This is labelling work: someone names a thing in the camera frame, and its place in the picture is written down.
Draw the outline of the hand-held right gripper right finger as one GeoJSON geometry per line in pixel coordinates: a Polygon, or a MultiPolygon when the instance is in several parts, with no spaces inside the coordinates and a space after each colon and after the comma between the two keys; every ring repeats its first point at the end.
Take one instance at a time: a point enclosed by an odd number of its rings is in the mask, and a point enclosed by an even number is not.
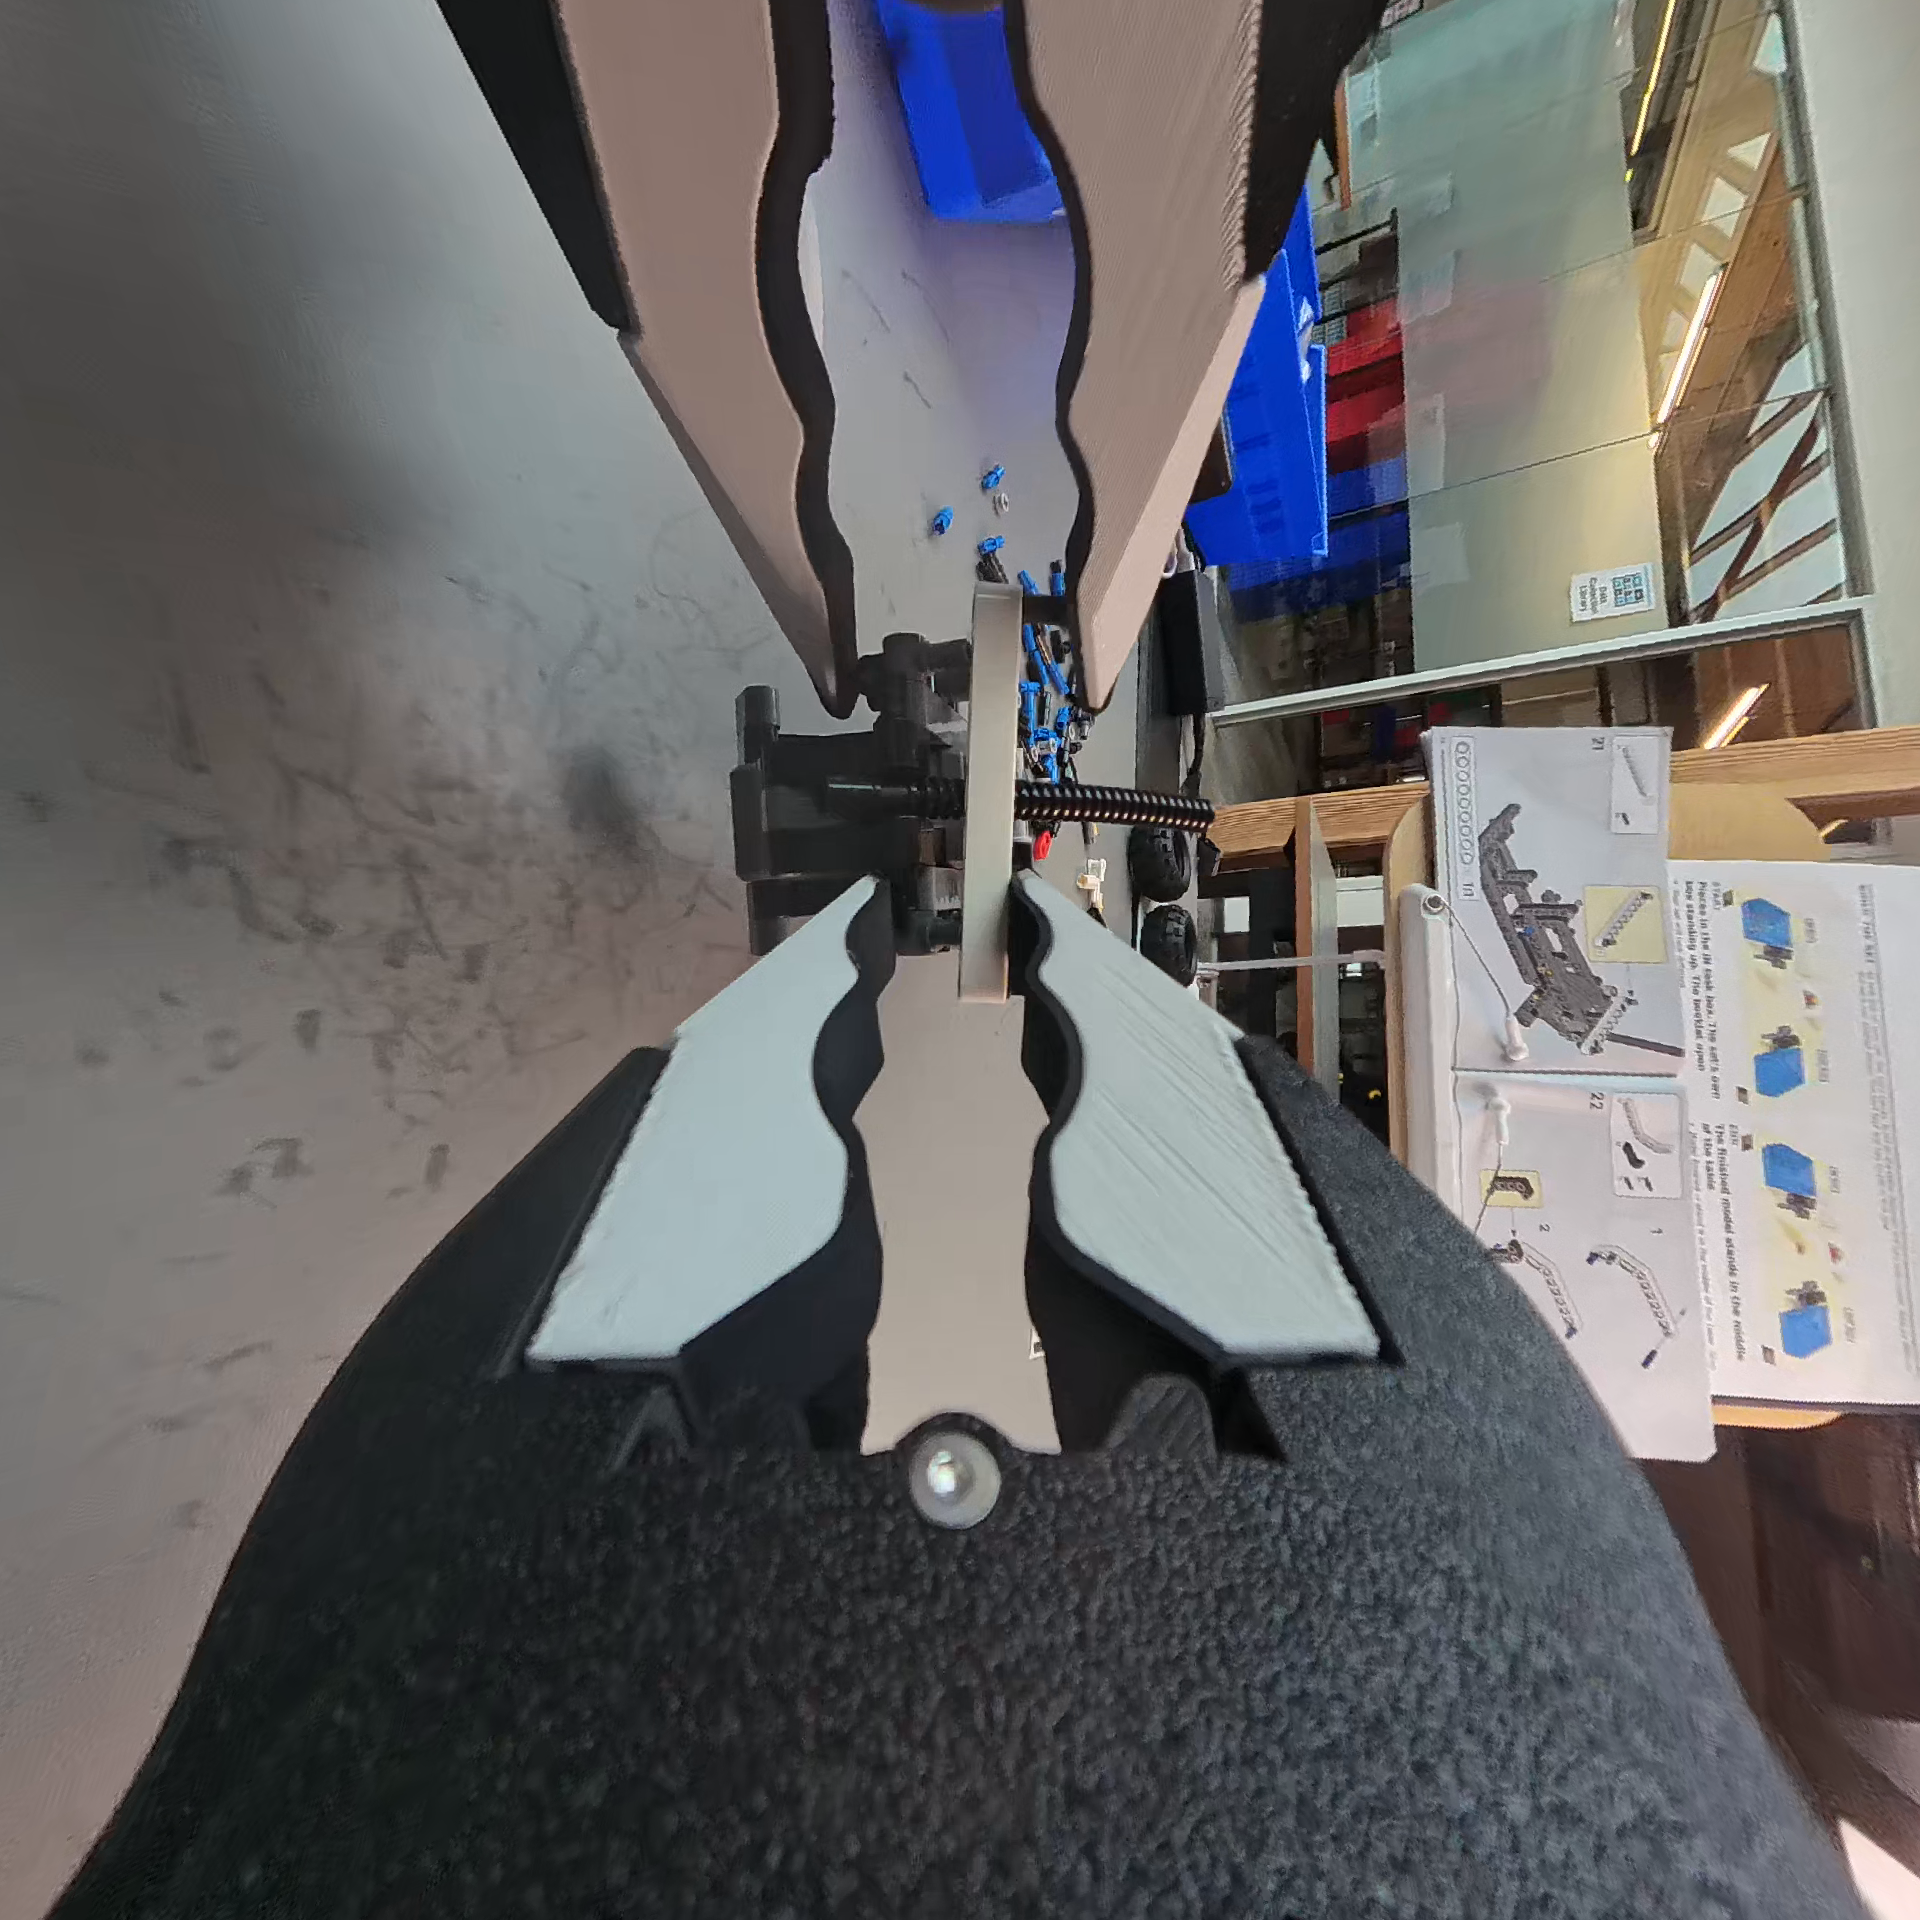
{"type": "Polygon", "coordinates": [[[1237,1029],[1033,876],[1012,886],[1012,956],[1044,1245],[1211,1365],[1375,1360],[1237,1029]]]}

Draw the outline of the black power adapter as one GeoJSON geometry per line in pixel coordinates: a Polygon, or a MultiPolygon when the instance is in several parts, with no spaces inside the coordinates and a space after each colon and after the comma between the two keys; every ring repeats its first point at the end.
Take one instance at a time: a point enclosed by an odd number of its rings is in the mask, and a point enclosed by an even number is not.
{"type": "Polygon", "coordinates": [[[1155,624],[1164,712],[1206,717],[1227,701],[1227,636],[1215,576],[1206,566],[1169,574],[1157,589],[1155,624]]]}

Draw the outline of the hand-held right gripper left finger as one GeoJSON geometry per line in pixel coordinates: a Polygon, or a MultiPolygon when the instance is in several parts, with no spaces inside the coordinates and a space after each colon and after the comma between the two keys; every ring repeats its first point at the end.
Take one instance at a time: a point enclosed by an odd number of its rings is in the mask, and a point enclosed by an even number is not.
{"type": "Polygon", "coordinates": [[[833,1360],[877,1312],[855,1115],[882,1067],[890,896],[852,880],[677,1029],[532,1323],[532,1365],[667,1365],[850,1256],[852,1302],[803,1301],[833,1360]]]}

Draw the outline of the instruction booklet stand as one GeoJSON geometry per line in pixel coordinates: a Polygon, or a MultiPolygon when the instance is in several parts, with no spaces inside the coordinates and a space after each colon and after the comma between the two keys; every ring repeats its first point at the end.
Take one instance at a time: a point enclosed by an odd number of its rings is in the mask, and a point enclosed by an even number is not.
{"type": "Polygon", "coordinates": [[[1715,1454],[1658,726],[1437,726],[1398,888],[1409,1164],[1636,1459],[1715,1454]]]}

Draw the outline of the blue crate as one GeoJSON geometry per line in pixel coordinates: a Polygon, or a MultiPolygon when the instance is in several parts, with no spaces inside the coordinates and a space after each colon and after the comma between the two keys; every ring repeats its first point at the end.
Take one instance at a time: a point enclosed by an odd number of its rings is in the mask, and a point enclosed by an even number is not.
{"type": "Polygon", "coordinates": [[[1373,601],[1411,587],[1409,456],[1329,472],[1330,605],[1373,601]]]}

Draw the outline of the grey toy chassis assembly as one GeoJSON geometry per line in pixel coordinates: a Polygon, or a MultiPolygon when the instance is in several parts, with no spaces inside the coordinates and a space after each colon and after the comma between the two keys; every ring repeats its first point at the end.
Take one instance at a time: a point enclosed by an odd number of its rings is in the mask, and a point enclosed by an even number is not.
{"type": "MultiPolygon", "coordinates": [[[[902,956],[959,947],[970,672],[970,639],[890,636],[858,668],[858,693],[874,709],[861,734],[796,734],[772,688],[738,695],[730,797],[757,952],[859,876],[886,884],[902,956]]],[[[1033,868],[1033,837],[1044,824],[1170,824],[1193,832],[1198,845],[1213,817],[1193,788],[1093,783],[1077,765],[1058,787],[1020,780],[1015,870],[1033,868]]]]}

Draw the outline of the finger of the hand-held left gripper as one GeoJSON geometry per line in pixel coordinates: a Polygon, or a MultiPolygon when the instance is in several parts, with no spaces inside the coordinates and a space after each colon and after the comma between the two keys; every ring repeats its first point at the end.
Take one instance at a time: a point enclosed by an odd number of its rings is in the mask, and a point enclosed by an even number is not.
{"type": "Polygon", "coordinates": [[[855,564],[803,225],[833,152],[819,3],[564,3],[625,351],[830,711],[858,704],[855,564]]]}
{"type": "Polygon", "coordinates": [[[1261,23],[1259,3],[1011,6],[1015,80],[1071,240],[1065,577],[1097,711],[1153,611],[1265,292],[1243,238],[1261,23]]]}

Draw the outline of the white perforated toy beam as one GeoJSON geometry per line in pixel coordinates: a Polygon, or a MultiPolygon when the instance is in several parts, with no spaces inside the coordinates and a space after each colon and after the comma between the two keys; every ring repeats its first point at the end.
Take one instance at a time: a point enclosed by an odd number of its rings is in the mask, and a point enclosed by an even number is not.
{"type": "Polygon", "coordinates": [[[1003,1004],[1009,999],[1020,686],[1025,672],[1022,611],[1018,587],[975,582],[967,705],[963,934],[958,947],[958,997],[972,1004],[1003,1004]]]}

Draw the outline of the pile of small toy pins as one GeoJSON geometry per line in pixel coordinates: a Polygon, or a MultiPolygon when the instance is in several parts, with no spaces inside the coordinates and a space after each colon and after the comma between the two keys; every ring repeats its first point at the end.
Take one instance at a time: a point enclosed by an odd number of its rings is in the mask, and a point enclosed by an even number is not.
{"type": "MultiPolygon", "coordinates": [[[[988,456],[932,492],[922,532],[937,559],[959,566],[967,584],[1012,584],[1022,599],[1065,597],[1070,520],[1044,513],[1033,476],[988,456]]],[[[1077,688],[1077,651],[1058,617],[1025,614],[1015,688],[1020,776],[1067,783],[1091,731],[1077,688]]]]}

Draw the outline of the blue plastic bin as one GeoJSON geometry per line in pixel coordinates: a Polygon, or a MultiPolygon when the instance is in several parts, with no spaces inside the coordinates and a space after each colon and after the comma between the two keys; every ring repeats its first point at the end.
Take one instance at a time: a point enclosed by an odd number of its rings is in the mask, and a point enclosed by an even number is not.
{"type": "Polygon", "coordinates": [[[1300,581],[1329,558],[1329,348],[1313,192],[1289,215],[1282,249],[1241,349],[1183,528],[1203,563],[1239,589],[1300,581]]]}
{"type": "Polygon", "coordinates": [[[875,3],[929,211],[1050,225],[1063,189],[1018,93],[1003,5],[875,3]]]}

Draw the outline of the printed paper sheet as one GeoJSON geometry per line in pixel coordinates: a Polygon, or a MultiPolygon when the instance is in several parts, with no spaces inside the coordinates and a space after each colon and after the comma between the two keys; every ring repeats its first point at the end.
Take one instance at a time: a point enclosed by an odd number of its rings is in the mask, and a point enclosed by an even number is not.
{"type": "Polygon", "coordinates": [[[1918,873],[1675,860],[1722,1401],[1918,1406],[1918,873]]]}

